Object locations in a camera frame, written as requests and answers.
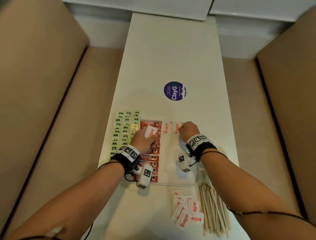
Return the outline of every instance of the wristband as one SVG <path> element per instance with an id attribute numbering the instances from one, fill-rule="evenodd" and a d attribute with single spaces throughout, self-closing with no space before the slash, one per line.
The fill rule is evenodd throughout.
<path id="1" fill-rule="evenodd" d="M 121 147 L 111 160 L 117 160 L 122 164 L 125 174 L 129 174 L 133 169 L 137 169 L 140 160 L 140 152 L 132 145 Z"/>
<path id="2" fill-rule="evenodd" d="M 187 141 L 187 144 L 185 145 L 186 148 L 190 152 L 190 157 L 195 156 L 197 161 L 200 161 L 201 154 L 205 149 L 213 148 L 217 149 L 211 140 L 209 140 L 205 135 L 203 134 L 196 134 L 192 137 L 190 137 Z"/>

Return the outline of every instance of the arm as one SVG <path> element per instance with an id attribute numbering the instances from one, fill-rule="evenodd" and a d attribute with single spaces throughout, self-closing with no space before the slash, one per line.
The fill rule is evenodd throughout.
<path id="1" fill-rule="evenodd" d="M 145 129 L 138 131 L 131 145 L 141 154 L 156 147 L 157 135 L 144 137 Z M 58 238 L 78 240 L 104 208 L 124 177 L 124 168 L 111 160 L 89 177 L 68 188 L 42 206 L 6 240 L 45 235 L 52 229 L 63 226 Z"/>
<path id="2" fill-rule="evenodd" d="M 180 128 L 183 141 L 199 134 L 192 122 Z M 201 162 L 216 192 L 232 210 L 238 212 L 276 211 L 297 214 L 262 182 L 246 173 L 218 153 L 206 153 Z M 316 228 L 300 219 L 281 215 L 236 215 L 240 225 L 251 239 L 310 239 Z"/>

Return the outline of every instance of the white cabinet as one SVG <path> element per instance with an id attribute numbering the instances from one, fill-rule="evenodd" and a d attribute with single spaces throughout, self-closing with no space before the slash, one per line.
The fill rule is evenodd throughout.
<path id="1" fill-rule="evenodd" d="M 211 14 L 295 22 L 316 0 L 215 0 Z"/>
<path id="2" fill-rule="evenodd" d="M 212 0 L 63 0 L 133 12 L 205 20 Z"/>

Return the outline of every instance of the purple circle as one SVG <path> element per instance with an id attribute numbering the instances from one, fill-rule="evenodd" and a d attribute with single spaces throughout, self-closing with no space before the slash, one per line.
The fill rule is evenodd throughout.
<path id="1" fill-rule="evenodd" d="M 182 100 L 186 96 L 186 88 L 180 82 L 170 82 L 165 85 L 164 93 L 173 101 Z"/>

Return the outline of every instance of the forearm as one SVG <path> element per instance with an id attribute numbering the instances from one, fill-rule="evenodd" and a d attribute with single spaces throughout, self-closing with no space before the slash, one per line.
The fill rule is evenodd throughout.
<path id="1" fill-rule="evenodd" d="M 91 176 L 68 188 L 32 215 L 8 239 L 44 235 L 63 226 L 59 237 L 78 240 L 104 208 L 124 177 L 119 163 L 107 164 Z"/>
<path id="2" fill-rule="evenodd" d="M 218 153 L 201 156 L 216 192 L 232 210 L 238 212 L 280 211 L 293 213 L 282 200 L 258 179 Z"/>

